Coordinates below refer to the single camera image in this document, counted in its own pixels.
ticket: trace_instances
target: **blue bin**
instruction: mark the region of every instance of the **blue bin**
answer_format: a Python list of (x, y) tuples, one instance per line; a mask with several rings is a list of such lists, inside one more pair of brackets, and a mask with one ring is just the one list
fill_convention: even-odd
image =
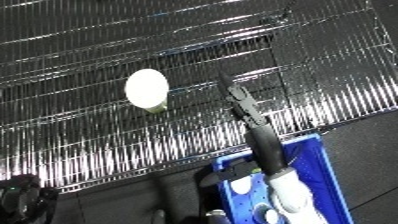
[[(337, 183), (333, 169), (317, 134), (298, 137), (284, 144), (285, 155), (297, 170), (300, 179), (307, 184), (314, 195), (316, 208), (324, 215), (330, 224), (353, 223), (347, 205)], [(214, 170), (227, 168), (231, 160), (250, 158), (251, 151), (245, 151), (216, 159)], [(259, 203), (272, 207), (268, 186), (262, 173), (251, 174), (252, 188), (249, 193), (235, 193), (230, 181), (218, 185), (224, 210), (234, 224), (259, 224), (253, 218), (253, 208)]]

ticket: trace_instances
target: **wire rack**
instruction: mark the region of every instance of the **wire rack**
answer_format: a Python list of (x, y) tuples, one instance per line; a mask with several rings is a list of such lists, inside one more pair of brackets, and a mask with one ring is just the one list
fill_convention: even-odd
[[(281, 138), (396, 109), (396, 52), (365, 0), (3, 0), (0, 179), (63, 192), (244, 147), (218, 72), (259, 101)], [(126, 99), (142, 68), (168, 110)]]

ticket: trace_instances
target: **white cylinder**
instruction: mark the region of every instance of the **white cylinder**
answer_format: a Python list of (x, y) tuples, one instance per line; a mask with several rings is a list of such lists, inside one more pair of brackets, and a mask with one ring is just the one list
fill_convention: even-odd
[(132, 74), (124, 90), (133, 105), (151, 113), (167, 108), (169, 84), (162, 73), (154, 69), (142, 69)]

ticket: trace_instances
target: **black floor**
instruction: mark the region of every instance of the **black floor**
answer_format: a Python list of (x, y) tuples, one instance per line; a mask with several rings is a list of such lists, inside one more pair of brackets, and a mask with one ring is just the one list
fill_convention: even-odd
[[(374, 5), (398, 46), (397, 0), (375, 0)], [(324, 136), (356, 223), (398, 223), (397, 124), (398, 112), (394, 112)], [(158, 208), (166, 209), (174, 223), (198, 223), (199, 204), (204, 199), (196, 188), (201, 170), (152, 175), (62, 195), (53, 223), (149, 224), (151, 213)]]

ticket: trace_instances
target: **robotic arm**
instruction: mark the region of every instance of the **robotic arm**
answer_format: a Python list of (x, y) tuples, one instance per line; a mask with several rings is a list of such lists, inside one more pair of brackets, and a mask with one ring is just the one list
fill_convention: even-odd
[(40, 188), (39, 178), (26, 174), (0, 181), (1, 224), (50, 224), (58, 191)]
[(288, 166), (282, 144), (269, 118), (258, 112), (257, 103), (249, 91), (225, 74), (220, 74), (219, 89), (231, 103), (236, 119), (245, 123), (246, 141), (253, 151), (254, 160), (274, 190), (271, 199), (279, 213), (291, 224), (327, 223), (315, 209), (310, 189), (299, 180), (296, 170)]

